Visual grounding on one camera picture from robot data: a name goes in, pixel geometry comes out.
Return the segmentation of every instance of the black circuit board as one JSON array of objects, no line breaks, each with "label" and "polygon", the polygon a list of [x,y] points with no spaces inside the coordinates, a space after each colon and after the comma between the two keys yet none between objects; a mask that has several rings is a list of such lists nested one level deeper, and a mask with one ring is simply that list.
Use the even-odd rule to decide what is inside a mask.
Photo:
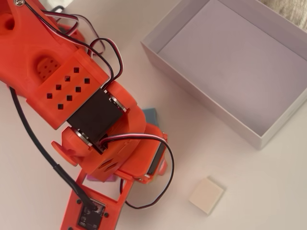
[{"label": "black circuit board", "polygon": [[106,208],[105,205],[96,200],[92,200],[92,202],[97,206],[98,209],[96,211],[89,210],[83,205],[78,221],[78,225],[86,230],[98,230]]}]

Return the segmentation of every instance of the pink object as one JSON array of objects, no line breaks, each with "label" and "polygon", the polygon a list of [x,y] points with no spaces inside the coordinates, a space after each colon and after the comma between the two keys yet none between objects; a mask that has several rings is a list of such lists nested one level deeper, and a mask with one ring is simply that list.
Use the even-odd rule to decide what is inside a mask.
[{"label": "pink object", "polygon": [[[91,175],[87,175],[86,178],[89,180],[89,181],[99,181],[97,180],[96,178],[94,178],[93,176]],[[117,176],[115,176],[114,174],[113,175],[110,175],[106,182],[115,182],[117,180]]]},{"label": "pink object", "polygon": [[163,159],[160,168],[158,169],[158,175],[162,176],[166,172],[167,169],[167,162]]}]

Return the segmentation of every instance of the robotic arm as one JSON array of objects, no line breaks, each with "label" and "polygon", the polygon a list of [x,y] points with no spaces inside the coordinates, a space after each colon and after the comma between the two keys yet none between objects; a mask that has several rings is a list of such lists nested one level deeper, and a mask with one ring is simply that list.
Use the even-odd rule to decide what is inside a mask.
[{"label": "robotic arm", "polygon": [[[165,148],[171,154],[172,173],[164,191],[143,207],[126,203],[137,209],[149,207],[170,185],[174,158],[167,135],[146,122],[133,97],[114,81],[122,72],[116,45],[106,38],[88,45],[76,27],[60,25],[46,16],[52,13],[41,9],[33,0],[0,0],[0,80],[9,85],[31,139],[73,190],[61,230],[113,230],[133,183],[149,183],[165,165]],[[121,68],[117,75],[92,47],[102,40],[112,46],[119,59]],[[110,76],[93,61],[92,53],[106,63]],[[54,129],[65,121],[71,125],[62,132],[62,143],[53,141],[52,146],[70,164],[81,166],[76,181],[39,143],[16,93],[25,97]],[[84,186],[87,174],[102,182],[113,174],[120,177],[118,200]]]}]

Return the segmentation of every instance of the white box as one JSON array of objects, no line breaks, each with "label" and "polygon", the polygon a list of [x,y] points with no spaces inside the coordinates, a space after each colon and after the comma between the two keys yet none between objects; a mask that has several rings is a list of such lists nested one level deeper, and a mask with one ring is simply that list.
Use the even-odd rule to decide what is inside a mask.
[{"label": "white box", "polygon": [[257,149],[307,98],[307,34],[257,0],[183,0],[142,45]]}]

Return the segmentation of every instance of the beige square block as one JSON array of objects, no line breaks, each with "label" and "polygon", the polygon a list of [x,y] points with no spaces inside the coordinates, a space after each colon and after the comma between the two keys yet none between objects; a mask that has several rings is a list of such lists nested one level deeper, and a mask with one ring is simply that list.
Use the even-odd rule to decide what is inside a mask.
[{"label": "beige square block", "polygon": [[196,187],[189,201],[209,215],[224,193],[224,189],[205,178]]}]

